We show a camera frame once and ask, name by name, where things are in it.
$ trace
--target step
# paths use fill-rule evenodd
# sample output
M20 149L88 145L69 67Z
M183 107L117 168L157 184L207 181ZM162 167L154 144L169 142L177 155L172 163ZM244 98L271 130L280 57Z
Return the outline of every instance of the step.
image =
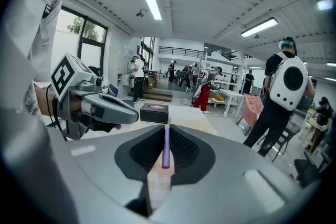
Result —
M134 92L130 92L128 96L134 96ZM149 94L146 92L143 92L143 97L145 99L151 99L151 100L156 100L156 101L163 101L163 102L171 102L173 97L167 97L163 95L157 95L157 94Z
M160 89L143 89L143 93L148 93L152 95L161 95L165 97L173 97L173 94L169 91L162 91Z

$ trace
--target purple stick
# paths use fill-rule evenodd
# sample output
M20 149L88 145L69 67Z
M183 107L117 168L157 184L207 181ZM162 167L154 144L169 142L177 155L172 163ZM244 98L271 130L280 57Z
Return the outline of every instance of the purple stick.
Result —
M162 153L162 168L170 168L169 125L164 127L164 146Z

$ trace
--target black box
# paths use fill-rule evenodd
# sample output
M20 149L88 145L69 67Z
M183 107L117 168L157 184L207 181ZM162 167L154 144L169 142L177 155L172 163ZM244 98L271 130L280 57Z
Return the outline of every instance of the black box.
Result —
M167 124L168 111L167 105L145 103L140 109L140 120Z

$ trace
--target black pants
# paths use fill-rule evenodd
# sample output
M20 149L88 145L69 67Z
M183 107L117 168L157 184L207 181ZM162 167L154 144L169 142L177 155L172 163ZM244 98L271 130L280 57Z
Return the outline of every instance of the black pants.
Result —
M244 85L244 88L243 88L243 94L249 94L250 93L250 89L251 89L251 84L249 83L246 83L245 82L245 85Z
M288 112L284 112L282 109L275 109L274 106L266 103L244 145L253 147L269 128L268 134L258 151L261 156L265 157L284 132L289 118L290 114Z
M194 86L196 86L196 84L197 84L197 78L198 78L198 75L193 75Z
M186 75L185 78L181 79L180 84L178 86L181 87L184 80L187 83L188 89L190 89L190 81L189 81L189 76L188 75Z
M174 80L174 71L173 72L169 72L169 82L173 82Z
M143 78L134 78L134 102L137 101L138 97L141 99L143 98L142 81Z

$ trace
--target window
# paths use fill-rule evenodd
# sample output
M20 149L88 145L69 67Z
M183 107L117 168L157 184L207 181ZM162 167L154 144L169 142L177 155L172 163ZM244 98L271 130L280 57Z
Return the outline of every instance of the window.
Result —
M154 43L155 38L153 37L142 37L141 40L141 54L143 58L148 63L149 70L152 70L153 65L153 53L154 53Z
M51 69L68 52L80 58L86 66L98 68L102 76L106 32L103 25L62 7L57 19Z
M51 70L55 68L66 52L76 56L79 44L79 31L84 19L61 10L58 14L56 32L51 54Z

